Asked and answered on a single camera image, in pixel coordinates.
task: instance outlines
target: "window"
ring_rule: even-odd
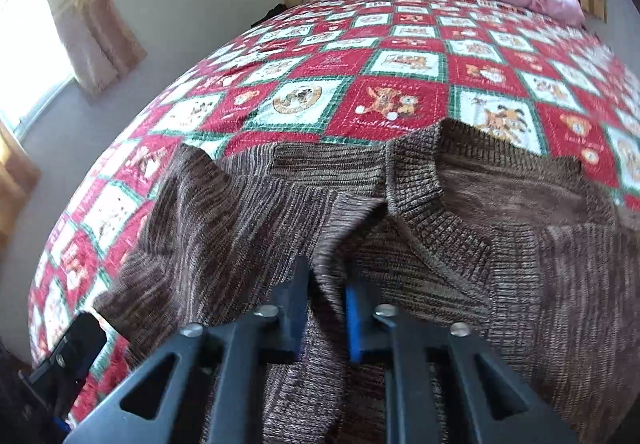
[[[0,116],[16,136],[72,77],[47,0],[0,9]]]

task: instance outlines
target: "bed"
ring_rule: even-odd
[[[491,0],[287,2],[180,76],[89,170],[33,279],[34,363],[116,277],[180,143],[213,158],[283,139],[368,145],[452,116],[575,156],[640,210],[640,82],[586,31]],[[106,329],[72,423],[129,372]]]

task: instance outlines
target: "sweater collar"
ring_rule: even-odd
[[[446,154],[507,169],[516,178],[567,187],[585,197],[591,222],[615,223],[612,204],[585,179],[578,159],[539,156],[466,123],[442,119],[386,143],[386,200],[389,213],[399,220],[414,249],[430,259],[430,265],[443,267],[448,277],[484,285],[490,274],[492,240],[447,210],[436,167],[438,158]]]

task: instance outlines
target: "knit sweater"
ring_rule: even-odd
[[[387,302],[473,326],[582,442],[603,442],[640,390],[640,255],[623,224],[576,159],[451,119],[372,147],[277,143],[218,162],[181,145],[95,305],[138,363],[182,325],[253,309],[306,255],[317,287],[300,363],[269,371],[265,442],[384,442],[382,370],[348,365],[349,255]]]

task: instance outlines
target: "beige curtain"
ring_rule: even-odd
[[[0,249],[6,246],[39,178],[40,170],[0,121]]]
[[[47,0],[78,82],[92,95],[146,56],[111,0]]]

